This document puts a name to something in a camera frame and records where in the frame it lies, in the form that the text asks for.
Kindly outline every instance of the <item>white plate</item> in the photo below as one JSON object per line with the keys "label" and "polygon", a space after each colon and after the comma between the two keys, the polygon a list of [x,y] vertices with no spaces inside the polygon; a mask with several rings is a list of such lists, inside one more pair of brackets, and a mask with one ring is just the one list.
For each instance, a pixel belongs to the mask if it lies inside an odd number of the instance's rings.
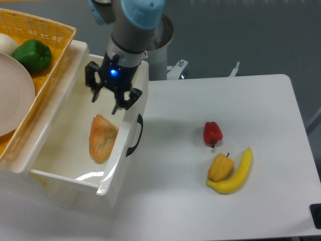
{"label": "white plate", "polygon": [[0,53],[0,136],[18,127],[35,99],[35,86],[17,60]]}

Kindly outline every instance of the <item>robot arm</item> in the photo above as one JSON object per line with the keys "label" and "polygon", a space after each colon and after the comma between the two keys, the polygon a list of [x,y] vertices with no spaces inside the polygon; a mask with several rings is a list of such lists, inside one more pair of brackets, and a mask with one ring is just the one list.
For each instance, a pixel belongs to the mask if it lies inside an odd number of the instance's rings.
{"label": "robot arm", "polygon": [[[115,20],[102,65],[90,62],[85,68],[86,85],[93,91],[93,102],[103,87],[114,92],[114,114],[119,108],[129,109],[142,94],[132,88],[131,81],[154,29],[161,23],[165,0],[89,0],[89,3],[92,10],[97,10],[96,19],[100,16],[100,21],[108,23]],[[95,72],[100,77],[99,83]],[[127,91],[129,99],[125,100]]]}

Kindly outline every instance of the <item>onion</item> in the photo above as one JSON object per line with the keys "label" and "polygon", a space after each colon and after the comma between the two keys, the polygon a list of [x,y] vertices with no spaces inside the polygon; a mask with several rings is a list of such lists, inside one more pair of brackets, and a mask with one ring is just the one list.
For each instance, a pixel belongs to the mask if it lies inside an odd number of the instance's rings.
{"label": "onion", "polygon": [[19,44],[12,37],[0,33],[0,53],[12,56],[17,47]]}

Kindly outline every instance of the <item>wicker basket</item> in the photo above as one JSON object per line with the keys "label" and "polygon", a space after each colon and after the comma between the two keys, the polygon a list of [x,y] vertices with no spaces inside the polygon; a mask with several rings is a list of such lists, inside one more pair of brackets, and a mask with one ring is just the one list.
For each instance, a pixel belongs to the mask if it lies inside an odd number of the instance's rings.
{"label": "wicker basket", "polygon": [[44,93],[50,86],[55,72],[63,59],[66,49],[76,34],[76,29],[55,21],[21,12],[0,8],[0,33],[7,34],[22,44],[28,39],[37,39],[48,45],[52,52],[50,67],[40,74],[31,74],[35,85],[36,98],[27,115],[15,131],[0,137],[0,161],[7,150],[16,142],[33,117]]}

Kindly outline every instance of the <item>red bell pepper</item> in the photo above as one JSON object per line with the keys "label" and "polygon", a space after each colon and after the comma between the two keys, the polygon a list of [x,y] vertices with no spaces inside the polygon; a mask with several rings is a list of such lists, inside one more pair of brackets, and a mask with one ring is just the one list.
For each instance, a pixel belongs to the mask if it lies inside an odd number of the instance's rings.
{"label": "red bell pepper", "polygon": [[216,122],[206,122],[204,126],[204,141],[206,144],[215,147],[217,141],[223,139],[223,134]]}

